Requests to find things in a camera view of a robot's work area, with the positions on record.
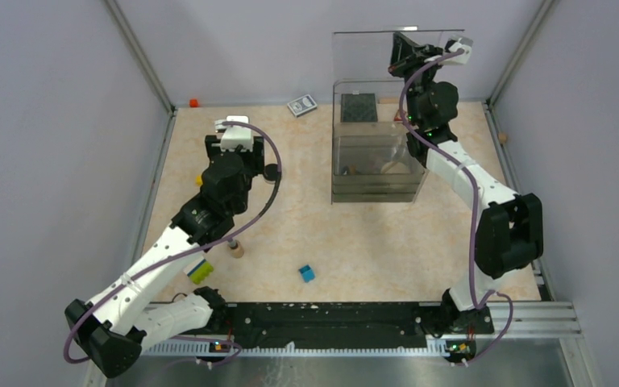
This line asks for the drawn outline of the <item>foundation bottle black cap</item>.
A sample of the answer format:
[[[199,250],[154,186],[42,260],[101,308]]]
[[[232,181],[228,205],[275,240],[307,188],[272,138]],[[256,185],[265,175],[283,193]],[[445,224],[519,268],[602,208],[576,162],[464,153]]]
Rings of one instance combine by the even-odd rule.
[[[245,254],[243,245],[238,240],[235,240],[235,239],[229,240],[227,242],[227,247],[228,247],[229,254],[235,259],[242,258]]]

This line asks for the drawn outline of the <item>clear acrylic makeup organizer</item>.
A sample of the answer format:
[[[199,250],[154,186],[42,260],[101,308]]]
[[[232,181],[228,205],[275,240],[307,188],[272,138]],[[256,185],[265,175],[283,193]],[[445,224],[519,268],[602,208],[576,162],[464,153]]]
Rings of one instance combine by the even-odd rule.
[[[399,98],[402,79],[388,73],[395,31],[401,31],[419,44],[443,47],[462,30],[420,30],[396,27],[380,31],[339,31],[332,36],[333,120],[331,201],[412,202],[426,179],[427,171],[408,152],[407,130],[394,122],[397,104],[379,104],[379,98]],[[342,123],[342,94],[375,94],[378,121]],[[381,174],[389,161],[407,164],[410,174]],[[351,175],[341,175],[342,167]]]

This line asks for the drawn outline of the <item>blue toy brick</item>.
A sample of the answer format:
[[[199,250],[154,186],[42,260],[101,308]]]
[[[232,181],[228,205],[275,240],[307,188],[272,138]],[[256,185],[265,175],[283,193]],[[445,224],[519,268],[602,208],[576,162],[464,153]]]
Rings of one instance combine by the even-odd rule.
[[[299,272],[299,274],[301,276],[301,279],[305,283],[309,283],[309,282],[313,281],[316,278],[314,270],[308,264],[303,266],[303,267],[301,267],[301,268],[299,268],[298,272]]]

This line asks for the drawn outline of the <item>black round compact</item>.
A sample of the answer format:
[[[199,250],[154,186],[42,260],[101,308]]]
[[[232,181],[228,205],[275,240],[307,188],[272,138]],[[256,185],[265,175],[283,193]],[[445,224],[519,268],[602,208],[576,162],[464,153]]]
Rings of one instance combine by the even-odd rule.
[[[264,166],[263,178],[270,185],[277,184],[281,179],[281,171],[278,164],[267,164]]]

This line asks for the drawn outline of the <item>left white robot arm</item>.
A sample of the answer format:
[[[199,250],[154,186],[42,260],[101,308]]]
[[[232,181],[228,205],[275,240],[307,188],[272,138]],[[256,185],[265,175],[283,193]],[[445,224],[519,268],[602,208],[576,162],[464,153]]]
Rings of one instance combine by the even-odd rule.
[[[201,285],[212,272],[206,253],[235,242],[241,233],[234,218],[248,208],[252,181],[264,172],[264,149],[272,140],[246,116],[230,115],[214,126],[214,134],[205,138],[209,164],[198,193],[117,280],[90,299],[76,299],[66,307],[66,362],[77,362],[70,354],[77,345],[84,361],[114,378],[158,343],[188,331],[212,334],[225,328],[225,300],[216,289]],[[198,287],[179,301],[151,308],[154,297],[180,274]]]

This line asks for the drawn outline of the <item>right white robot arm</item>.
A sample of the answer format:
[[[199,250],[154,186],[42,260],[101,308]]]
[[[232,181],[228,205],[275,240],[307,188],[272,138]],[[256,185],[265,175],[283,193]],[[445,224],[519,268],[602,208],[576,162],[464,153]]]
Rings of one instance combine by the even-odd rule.
[[[398,114],[407,130],[409,154],[445,181],[471,211],[468,268],[445,290],[423,326],[436,336],[461,332],[480,318],[488,299],[501,295],[505,281],[543,254],[542,202],[499,182],[464,149],[451,130],[459,92],[436,81],[445,65],[464,65],[472,41],[457,35],[443,47],[418,44],[401,31],[392,34],[388,73],[403,80]]]

